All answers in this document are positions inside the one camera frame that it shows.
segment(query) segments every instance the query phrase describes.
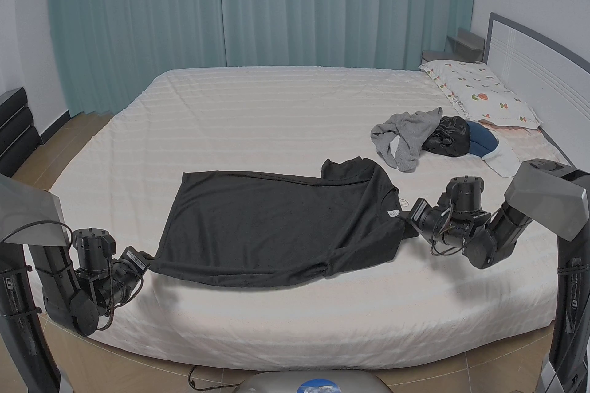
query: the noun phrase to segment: headboard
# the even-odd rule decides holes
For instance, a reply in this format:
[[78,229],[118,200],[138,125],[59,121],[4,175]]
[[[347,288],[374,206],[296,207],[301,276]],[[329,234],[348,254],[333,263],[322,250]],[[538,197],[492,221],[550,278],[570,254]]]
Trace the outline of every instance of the headboard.
[[570,163],[590,171],[590,63],[494,13],[483,62],[535,110],[543,133]]

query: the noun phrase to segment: white bed sheet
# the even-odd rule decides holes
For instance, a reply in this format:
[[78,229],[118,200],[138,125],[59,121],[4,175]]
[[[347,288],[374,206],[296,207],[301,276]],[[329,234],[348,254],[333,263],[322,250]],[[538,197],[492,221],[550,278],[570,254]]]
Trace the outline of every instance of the white bed sheet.
[[[451,177],[479,175],[495,210],[509,178],[478,157],[423,153],[403,174],[377,156],[374,124],[395,112],[456,112],[423,72],[215,68],[157,77],[70,162],[52,188],[72,227],[155,254],[183,172],[320,175],[327,158],[379,162],[400,197],[434,204]],[[561,160],[538,131],[505,129],[521,160]],[[477,270],[432,257],[422,238],[394,261],[286,289],[216,289],[148,271],[133,303],[92,337],[143,355],[213,367],[393,368],[423,364],[546,326],[557,295],[555,236],[532,223],[513,255]],[[37,303],[40,282],[32,278]]]

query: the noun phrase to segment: patterned pillow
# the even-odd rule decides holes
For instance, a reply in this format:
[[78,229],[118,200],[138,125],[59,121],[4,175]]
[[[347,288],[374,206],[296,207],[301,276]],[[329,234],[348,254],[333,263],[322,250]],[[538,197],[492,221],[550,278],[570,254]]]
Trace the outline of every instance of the patterned pillow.
[[530,130],[541,125],[535,112],[504,87],[482,62],[432,60],[419,68],[434,80],[465,119]]

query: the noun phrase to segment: bed sheet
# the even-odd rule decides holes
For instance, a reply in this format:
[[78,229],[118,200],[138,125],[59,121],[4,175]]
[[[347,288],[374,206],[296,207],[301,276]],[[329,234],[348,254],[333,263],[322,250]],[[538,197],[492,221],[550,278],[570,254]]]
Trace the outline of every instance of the bed sheet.
[[[485,209],[509,178],[476,156],[422,153],[415,172],[388,168],[369,137],[396,112],[442,107],[423,72],[345,68],[212,68],[157,77],[70,162],[52,188],[72,227],[111,232],[154,254],[183,172],[320,175],[327,159],[379,162],[403,205],[435,203],[451,177],[483,177]],[[521,160],[563,161],[541,132],[501,134]],[[513,255],[477,270],[402,242],[390,263],[285,289],[218,289],[148,271],[133,303],[92,337],[139,354],[212,367],[394,368],[445,358],[546,326],[557,296],[555,236],[532,223]],[[37,303],[38,278],[31,277]]]

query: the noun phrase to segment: gray towel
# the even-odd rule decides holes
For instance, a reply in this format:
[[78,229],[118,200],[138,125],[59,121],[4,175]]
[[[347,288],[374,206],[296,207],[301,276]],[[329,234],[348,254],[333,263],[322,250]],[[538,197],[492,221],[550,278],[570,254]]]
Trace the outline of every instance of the gray towel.
[[371,140],[377,147],[377,153],[389,167],[402,172],[414,170],[418,165],[420,149],[439,125],[442,112],[442,108],[438,107],[428,112],[410,114],[406,111],[391,115],[385,123],[377,124],[371,130]]

